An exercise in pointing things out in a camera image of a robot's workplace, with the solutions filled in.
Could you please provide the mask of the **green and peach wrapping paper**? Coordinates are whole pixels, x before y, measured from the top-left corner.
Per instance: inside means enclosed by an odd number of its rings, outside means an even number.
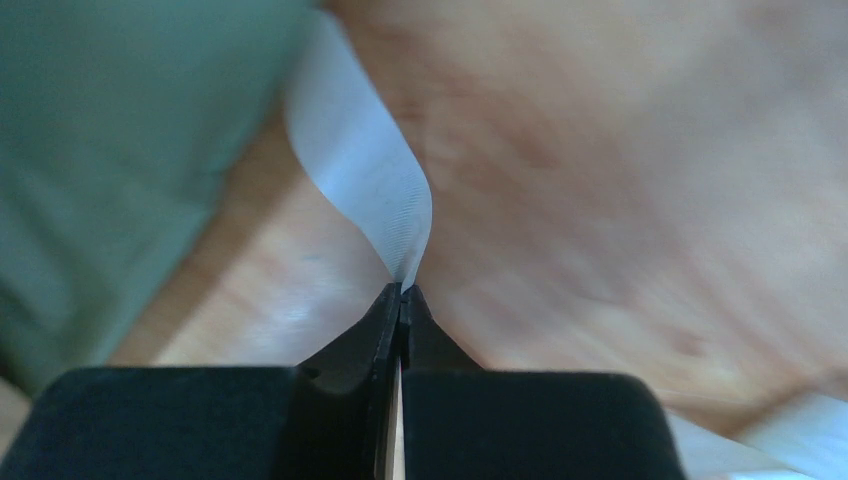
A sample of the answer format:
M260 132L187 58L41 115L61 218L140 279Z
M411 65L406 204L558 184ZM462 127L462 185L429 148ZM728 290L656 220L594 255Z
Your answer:
M1 5L1 372L105 362L213 215L310 1Z

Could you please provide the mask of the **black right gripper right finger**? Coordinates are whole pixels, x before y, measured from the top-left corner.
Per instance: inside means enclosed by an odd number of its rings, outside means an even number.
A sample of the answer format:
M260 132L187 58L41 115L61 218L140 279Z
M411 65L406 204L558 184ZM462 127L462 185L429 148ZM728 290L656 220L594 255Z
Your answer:
M403 297L401 392L409 479L680 479L651 390L626 374L497 371Z

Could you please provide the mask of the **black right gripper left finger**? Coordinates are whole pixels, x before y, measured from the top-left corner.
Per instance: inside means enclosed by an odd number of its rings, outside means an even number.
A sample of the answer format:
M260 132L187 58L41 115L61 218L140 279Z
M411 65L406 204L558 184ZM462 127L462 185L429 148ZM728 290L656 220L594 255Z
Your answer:
M36 400L5 479L382 479L400 287L295 366L84 368Z

